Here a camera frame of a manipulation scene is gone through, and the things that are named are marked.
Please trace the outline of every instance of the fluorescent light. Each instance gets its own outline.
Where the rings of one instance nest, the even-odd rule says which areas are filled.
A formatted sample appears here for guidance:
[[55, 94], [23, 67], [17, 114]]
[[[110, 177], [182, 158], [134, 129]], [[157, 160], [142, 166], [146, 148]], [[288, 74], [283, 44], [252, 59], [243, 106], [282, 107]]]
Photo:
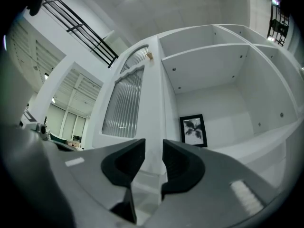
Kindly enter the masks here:
[[271, 0], [272, 3], [274, 3], [275, 5], [279, 5], [279, 2], [277, 0]]
[[4, 45], [4, 49], [6, 50], [6, 36], [3, 36], [3, 45]]
[[267, 38], [267, 40], [270, 40], [270, 41], [275, 41], [275, 39], [274, 39], [274, 38], [272, 38], [271, 36], [269, 36], [269, 37]]

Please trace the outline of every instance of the black picture frame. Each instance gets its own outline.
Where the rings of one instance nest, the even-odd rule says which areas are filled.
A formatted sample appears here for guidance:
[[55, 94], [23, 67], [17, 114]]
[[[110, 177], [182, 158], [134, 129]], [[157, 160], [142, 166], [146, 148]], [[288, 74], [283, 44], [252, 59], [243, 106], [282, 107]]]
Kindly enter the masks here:
[[204, 118], [202, 114], [199, 115], [192, 115], [192, 116], [184, 116], [184, 117], [180, 117], [180, 131], [181, 131], [181, 141], [183, 143], [187, 143], [185, 142], [185, 128], [184, 128], [184, 122], [185, 121], [190, 121], [191, 119], [198, 119], [200, 120], [200, 130], [202, 131], [202, 139], [203, 139], [203, 143], [202, 144], [191, 144], [191, 145], [195, 145], [198, 147], [207, 147], [207, 137], [206, 137], [206, 130], [205, 130], [205, 124], [204, 124]]

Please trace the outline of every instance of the white sticker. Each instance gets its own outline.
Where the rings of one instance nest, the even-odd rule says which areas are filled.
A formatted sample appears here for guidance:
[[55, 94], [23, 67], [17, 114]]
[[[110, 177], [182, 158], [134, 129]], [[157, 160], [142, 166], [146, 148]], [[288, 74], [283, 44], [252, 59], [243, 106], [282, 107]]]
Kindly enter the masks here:
[[66, 161], [66, 166], [69, 167], [69, 166], [73, 166], [73, 165], [78, 165], [78, 164], [80, 164], [82, 162], [85, 162], [84, 158], [79, 157], [77, 159]]

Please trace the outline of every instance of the picture frame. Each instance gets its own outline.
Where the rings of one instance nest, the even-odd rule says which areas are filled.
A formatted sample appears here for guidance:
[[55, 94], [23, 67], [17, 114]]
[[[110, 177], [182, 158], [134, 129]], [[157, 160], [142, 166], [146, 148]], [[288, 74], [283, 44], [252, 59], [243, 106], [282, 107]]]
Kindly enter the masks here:
[[198, 147], [207, 147], [203, 115], [180, 117], [181, 141]]

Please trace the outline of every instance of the palm tree picture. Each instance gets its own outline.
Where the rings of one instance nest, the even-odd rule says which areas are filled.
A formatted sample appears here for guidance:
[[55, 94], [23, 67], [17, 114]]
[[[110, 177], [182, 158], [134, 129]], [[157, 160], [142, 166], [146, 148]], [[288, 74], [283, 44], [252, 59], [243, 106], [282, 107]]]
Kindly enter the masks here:
[[180, 124], [181, 140], [183, 143], [207, 147], [207, 138], [202, 114], [181, 117]]

